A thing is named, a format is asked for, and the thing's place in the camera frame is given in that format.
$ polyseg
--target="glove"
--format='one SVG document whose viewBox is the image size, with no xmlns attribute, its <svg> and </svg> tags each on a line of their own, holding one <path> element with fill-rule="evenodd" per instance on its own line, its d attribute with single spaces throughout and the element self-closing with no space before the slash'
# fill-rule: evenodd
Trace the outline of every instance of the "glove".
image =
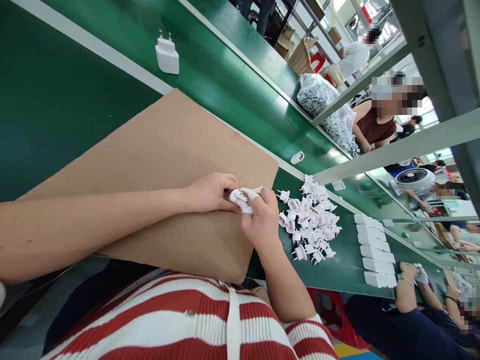
<svg viewBox="0 0 480 360">
<path fill-rule="evenodd" d="M 415 274 L 415 281 L 417 283 L 429 283 L 429 276 L 423 267 L 419 267 L 416 274 Z"/>
</svg>

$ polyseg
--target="pants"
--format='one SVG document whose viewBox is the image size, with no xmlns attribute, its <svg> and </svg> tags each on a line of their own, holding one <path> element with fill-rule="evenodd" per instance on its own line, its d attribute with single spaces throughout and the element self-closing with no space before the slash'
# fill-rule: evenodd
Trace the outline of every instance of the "pants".
<svg viewBox="0 0 480 360">
<path fill-rule="evenodd" d="M 241 15 L 248 21 L 250 8 L 254 0 L 243 0 L 241 4 Z M 260 12 L 258 13 L 258 21 L 256 23 L 256 31 L 265 36 L 265 30 L 267 29 L 267 20 L 269 19 L 270 11 L 274 7 L 276 0 L 261 0 Z"/>
<path fill-rule="evenodd" d="M 342 75 L 340 75 L 339 66 L 337 64 L 327 66 L 322 71 L 320 71 L 320 75 L 322 75 L 323 77 L 328 75 L 330 79 L 333 80 L 333 86 L 335 86 L 336 88 L 338 88 L 345 82 L 345 79 L 342 77 Z"/>
</svg>

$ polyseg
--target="woman's hand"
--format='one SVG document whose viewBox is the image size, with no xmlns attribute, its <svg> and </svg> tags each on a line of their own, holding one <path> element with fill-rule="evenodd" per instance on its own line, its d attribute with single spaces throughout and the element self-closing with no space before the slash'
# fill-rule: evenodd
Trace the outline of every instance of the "woman's hand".
<svg viewBox="0 0 480 360">
<path fill-rule="evenodd" d="M 372 145 L 370 145 L 370 143 L 368 141 L 362 141 L 360 143 L 360 150 L 361 150 L 362 153 L 366 154 L 370 150 L 372 150 Z"/>
<path fill-rule="evenodd" d="M 275 193 L 262 187 L 260 196 L 251 201 L 254 215 L 243 213 L 241 229 L 260 256 L 271 247 L 282 246 L 279 239 L 279 205 Z"/>
<path fill-rule="evenodd" d="M 226 210 L 240 214 L 240 208 L 226 199 L 229 191 L 239 188 L 237 178 L 227 173 L 210 173 L 183 189 L 185 202 L 192 213 Z"/>
</svg>

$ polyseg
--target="striped shirt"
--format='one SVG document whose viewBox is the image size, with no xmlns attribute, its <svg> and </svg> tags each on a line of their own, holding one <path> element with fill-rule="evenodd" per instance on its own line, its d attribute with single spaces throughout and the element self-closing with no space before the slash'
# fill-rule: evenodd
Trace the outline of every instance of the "striped shirt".
<svg viewBox="0 0 480 360">
<path fill-rule="evenodd" d="M 338 359 L 318 315 L 281 322 L 246 289 L 155 270 L 85 316 L 43 359 Z"/>
</svg>

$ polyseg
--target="clear plastic bag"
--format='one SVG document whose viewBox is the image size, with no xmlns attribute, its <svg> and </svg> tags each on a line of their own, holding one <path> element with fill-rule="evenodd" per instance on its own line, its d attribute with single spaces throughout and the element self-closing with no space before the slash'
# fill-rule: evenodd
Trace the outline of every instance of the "clear plastic bag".
<svg viewBox="0 0 480 360">
<path fill-rule="evenodd" d="M 337 89 L 321 75 L 311 73 L 300 75 L 300 91 L 296 97 L 301 107 L 312 118 L 321 113 L 339 95 Z M 349 104 L 345 104 L 320 123 L 333 140 L 353 156 L 360 152 L 352 132 L 355 116 Z"/>
</svg>

